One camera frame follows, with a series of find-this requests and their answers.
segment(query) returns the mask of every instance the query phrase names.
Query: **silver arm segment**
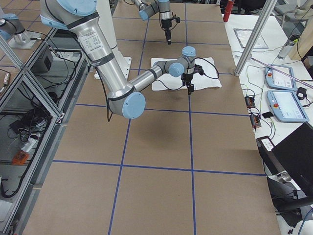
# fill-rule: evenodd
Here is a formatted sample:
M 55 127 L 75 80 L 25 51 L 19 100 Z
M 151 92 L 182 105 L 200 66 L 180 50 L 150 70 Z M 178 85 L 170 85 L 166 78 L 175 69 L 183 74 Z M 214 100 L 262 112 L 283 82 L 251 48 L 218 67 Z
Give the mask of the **silver arm segment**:
M 144 96 L 139 91 L 164 73 L 178 77 L 193 72 L 195 49 L 185 47 L 182 56 L 176 61 L 157 62 L 139 77 L 127 81 L 99 27 L 99 15 L 95 7 L 94 0 L 85 0 L 81 5 L 75 0 L 41 0 L 42 22 L 66 28 L 76 34 L 91 64 L 97 67 L 100 79 L 110 90 L 108 94 L 110 110 L 126 118 L 137 118 L 143 113 L 146 104 Z

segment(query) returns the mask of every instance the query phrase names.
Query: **white towel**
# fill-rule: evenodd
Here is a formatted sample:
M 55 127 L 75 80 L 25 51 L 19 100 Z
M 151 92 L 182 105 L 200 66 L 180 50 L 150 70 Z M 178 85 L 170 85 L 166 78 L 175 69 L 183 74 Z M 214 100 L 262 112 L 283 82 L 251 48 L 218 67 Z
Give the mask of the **white towel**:
M 212 58 L 205 58 L 205 59 L 210 61 L 212 64 L 214 64 L 214 60 Z M 175 59 L 152 58 L 151 66 L 153 66 L 154 63 L 157 61 L 165 61 L 165 60 L 175 60 Z M 215 69 L 208 62 L 201 60 L 201 59 L 195 59 L 195 63 L 197 65 L 202 66 L 206 75 L 210 77 L 217 77 Z M 181 87 L 182 85 L 180 77 L 173 77 L 170 74 L 164 74 L 161 77 L 159 77 L 158 80 L 162 81 L 170 89 L 177 89 Z M 201 76 L 198 73 L 194 75 L 194 78 L 192 79 L 192 84 L 195 85 L 195 90 L 201 90 L 201 89 L 208 88 L 208 87 L 222 87 L 219 79 L 211 79 L 204 75 Z M 155 81 L 152 83 L 153 91 L 163 91 L 166 89 L 167 88 L 161 82 Z

